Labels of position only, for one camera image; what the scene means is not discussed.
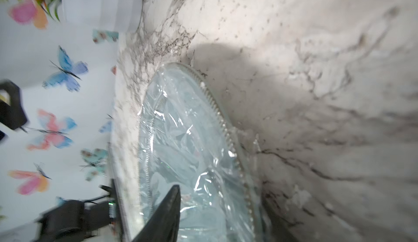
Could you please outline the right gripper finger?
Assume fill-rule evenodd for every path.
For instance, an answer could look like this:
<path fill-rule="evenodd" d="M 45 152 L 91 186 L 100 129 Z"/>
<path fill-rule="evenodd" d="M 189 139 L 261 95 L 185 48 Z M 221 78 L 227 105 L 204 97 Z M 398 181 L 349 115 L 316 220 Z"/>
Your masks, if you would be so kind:
<path fill-rule="evenodd" d="M 176 242 L 180 224 L 181 192 L 173 185 L 133 242 Z"/>

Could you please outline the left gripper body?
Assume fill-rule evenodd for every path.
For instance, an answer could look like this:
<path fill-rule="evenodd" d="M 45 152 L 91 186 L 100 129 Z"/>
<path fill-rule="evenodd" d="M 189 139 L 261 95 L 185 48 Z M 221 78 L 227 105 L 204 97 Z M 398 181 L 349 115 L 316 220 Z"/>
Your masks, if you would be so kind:
<path fill-rule="evenodd" d="M 24 125 L 28 123 L 28 118 L 22 106 L 21 89 L 11 80 L 5 79 L 1 81 L 1 90 L 9 96 L 9 101 L 1 99 L 1 124 L 10 130 L 21 129 L 27 133 Z"/>

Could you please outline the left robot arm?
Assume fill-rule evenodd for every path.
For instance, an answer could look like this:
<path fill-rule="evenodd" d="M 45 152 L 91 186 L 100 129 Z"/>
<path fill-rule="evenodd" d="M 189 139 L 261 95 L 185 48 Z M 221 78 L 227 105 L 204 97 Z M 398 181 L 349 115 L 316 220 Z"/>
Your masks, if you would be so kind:
<path fill-rule="evenodd" d="M 97 237 L 112 219 L 109 211 L 113 186 L 101 185 L 104 194 L 91 198 L 95 188 L 82 183 L 77 171 L 89 169 L 88 181 L 108 170 L 104 136 L 111 130 L 94 131 L 93 121 L 104 112 L 103 97 L 76 105 L 78 119 L 57 118 L 38 109 L 38 135 L 22 136 L 6 144 L 1 134 L 1 223 L 3 242 L 81 242 Z"/>

